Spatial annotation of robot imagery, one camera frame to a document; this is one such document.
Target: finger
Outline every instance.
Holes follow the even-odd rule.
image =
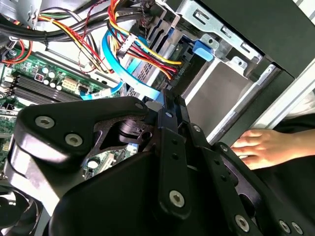
[[[243,158],[242,161],[251,170],[259,169],[258,166],[259,166],[260,158],[258,156],[247,156]]]
[[[261,169],[265,167],[272,166],[272,163],[267,161],[266,159],[263,159],[259,156],[248,156],[242,161],[247,165],[251,170]]]
[[[256,156],[257,150],[253,147],[233,147],[231,148],[238,156]]]
[[[261,137],[241,137],[233,144],[232,147],[241,148],[246,146],[256,146],[261,144],[261,142],[262,142]]]
[[[241,138],[242,137],[260,137],[264,131],[265,131],[264,129],[251,129],[244,132]]]

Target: silver screw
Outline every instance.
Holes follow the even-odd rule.
[[[291,233],[289,226],[283,220],[279,220],[279,224],[285,232],[287,232],[288,234]]]
[[[77,134],[68,134],[65,137],[65,142],[73,147],[78,147],[83,143],[82,138]]]
[[[197,125],[195,125],[193,128],[194,128],[197,132],[200,132],[200,131],[201,131],[201,129],[200,129]]]
[[[15,57],[15,56],[17,55],[17,52],[14,51],[14,50],[10,50],[10,51],[9,51],[9,54],[10,54],[11,56]]]
[[[185,204],[185,199],[183,195],[176,190],[170,191],[169,199],[171,200],[171,203],[174,204],[176,207],[183,207]]]
[[[40,116],[35,119],[35,124],[44,129],[50,129],[55,126],[55,122],[50,117]]]
[[[303,230],[301,229],[300,226],[298,226],[298,224],[296,224],[295,222],[292,222],[292,226],[294,227],[294,229],[297,231],[298,234],[300,235],[303,234]]]
[[[222,148],[223,151],[227,151],[227,147],[226,146],[221,145],[220,147]]]
[[[136,107],[137,107],[137,108],[139,108],[139,109],[143,109],[142,104],[140,104],[140,103],[136,103],[135,105],[136,105]]]
[[[171,118],[173,117],[173,115],[172,115],[171,113],[169,113],[169,112],[166,112],[165,114],[166,114],[168,117],[171,117]]]
[[[248,224],[246,219],[241,215],[236,215],[235,221],[238,227],[240,227],[244,232],[248,232],[250,230],[250,225]]]

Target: screw hole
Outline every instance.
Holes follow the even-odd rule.
[[[143,109],[144,107],[142,106],[142,104],[140,103],[135,103],[136,107],[139,108],[139,109]]]
[[[171,118],[173,117],[172,113],[170,113],[170,112],[166,112],[165,114],[166,114],[168,117],[171,117]]]
[[[143,140],[148,140],[151,137],[152,137],[152,134],[150,132],[146,132],[142,135]]]
[[[174,198],[174,200],[175,200],[176,202],[178,202],[178,203],[179,203],[180,200],[181,200],[178,195],[174,195],[173,198]]]
[[[226,182],[226,177],[224,175],[221,176],[221,179]]]
[[[246,223],[243,219],[240,219],[240,223],[241,223],[241,225],[246,226]]]
[[[78,142],[78,139],[77,138],[70,138],[70,141],[72,141],[73,143],[77,143]]]
[[[42,119],[41,121],[40,121],[42,124],[49,124],[50,122],[48,121],[48,120],[46,120],[46,119]]]
[[[172,154],[172,158],[173,158],[174,160],[178,160],[178,159],[179,159],[179,156],[178,156],[177,154],[173,153],[173,154]]]

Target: black mechanical arm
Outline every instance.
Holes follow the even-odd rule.
[[[5,167],[42,201],[50,236],[315,235],[223,143],[210,146],[184,100],[134,97],[30,106]],[[133,157],[84,181],[82,163],[128,143]]]

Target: black wire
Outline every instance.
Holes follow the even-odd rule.
[[[77,46],[77,48],[86,56],[86,54],[82,51],[82,48],[79,46],[79,45],[77,45],[76,43],[75,43],[75,41],[74,41],[74,39],[72,38],[72,37],[70,37],[71,38],[71,41]],[[93,58],[93,54],[90,52],[90,51],[88,51],[87,50],[87,52],[90,54],[90,56]]]
[[[129,13],[129,12],[134,12],[133,8],[127,8],[121,11],[120,13]],[[107,14],[107,8],[104,9],[101,12],[95,13],[90,16],[89,23],[94,22],[94,21],[101,21],[104,20],[105,18],[108,17]],[[84,27],[86,24],[86,19],[74,24],[71,26],[73,30],[77,30],[79,28]],[[30,30],[27,28],[19,27],[9,20],[7,20],[5,17],[0,15],[0,31],[3,31],[3,33],[12,33],[12,34],[20,34],[24,36],[34,36],[34,37],[42,37],[44,36],[43,31],[38,31],[38,30]],[[52,31],[52,32],[47,32],[47,36],[54,36],[56,34],[61,34],[63,33],[62,30],[58,31]]]
[[[85,3],[84,5],[82,5],[81,7],[75,9],[73,12],[74,12],[75,14],[80,14],[81,12],[83,12],[83,11],[89,9],[90,7],[92,7],[94,4],[96,4],[96,3],[99,2],[99,1],[100,1],[100,0],[91,0],[91,1],[89,1],[89,2],[87,2],[87,3]],[[54,7],[50,7],[50,8],[44,9],[44,10],[42,10],[42,12],[43,12],[43,11],[49,11],[49,10],[54,10]],[[63,12],[56,12],[56,13],[53,13],[53,14],[54,14],[54,15],[62,15]]]
[[[117,35],[114,33],[112,26],[110,25],[109,21],[107,21],[107,28],[108,31],[112,34],[112,36],[116,39],[116,41],[119,43],[119,45],[122,45],[122,41],[117,37]]]
[[[74,20],[76,20],[77,22],[80,22],[80,20],[78,20],[79,16],[76,13],[70,11],[69,9],[62,8],[62,7],[51,7],[50,9],[64,11],[64,12],[66,12],[66,14],[72,16]],[[91,35],[90,37],[87,37],[87,39],[88,39],[89,45],[94,47],[94,51],[96,52],[97,55],[99,55],[99,50],[98,50],[97,45],[95,43],[94,37]]]
[[[9,41],[6,45],[6,47],[2,47],[0,49],[0,56],[1,58],[3,59],[7,54],[8,52],[10,51],[10,49],[7,49],[7,48],[12,48],[14,46],[15,42],[13,41]]]
[[[112,26],[109,24],[109,22],[107,23],[107,27],[108,27],[108,30],[110,30],[110,29],[112,29]],[[120,35],[124,35],[120,30],[118,30],[118,29],[115,29],[115,31],[116,32],[118,32]],[[147,53],[146,51],[144,51],[144,49],[143,48],[141,48],[139,45],[137,45],[137,44],[134,44],[133,45],[135,48],[137,48],[138,50],[140,50],[143,54],[145,54],[147,57],[149,57],[149,58],[154,58],[154,60],[156,60],[156,61],[158,61],[160,64],[162,64],[162,65],[167,65],[167,66],[171,66],[171,67],[174,67],[174,68],[177,68],[178,67],[178,65],[174,65],[174,64],[170,64],[170,63],[167,63],[167,62],[164,62],[164,61],[162,61],[162,60],[160,60],[159,58],[156,58],[156,57],[154,57],[153,55],[151,55],[151,54],[149,54],[149,53]],[[132,52],[132,53],[134,53],[134,54],[136,54],[137,56],[139,56],[139,57],[141,57],[141,58],[145,58],[144,56],[142,56],[141,54],[138,54],[137,52],[135,52],[134,50],[132,50],[132,49],[129,49],[129,51],[130,52]]]
[[[125,16],[120,16],[117,18],[117,22],[124,22],[129,20],[137,20],[141,19],[141,13],[135,13]],[[87,26],[87,34],[91,33],[93,30],[99,29],[101,27],[106,26],[108,20],[101,20],[100,22],[89,22]],[[0,31],[8,36],[17,37],[24,40],[36,41],[36,42],[44,42],[46,37],[43,31],[38,30],[30,30],[26,28],[21,28],[12,24],[11,22],[0,15]],[[83,20],[79,23],[76,23],[70,28],[76,31],[79,35],[83,35],[84,29],[82,27],[85,25],[86,20]],[[67,34],[65,34],[62,30],[47,32],[47,40],[48,41],[70,41],[70,38]]]

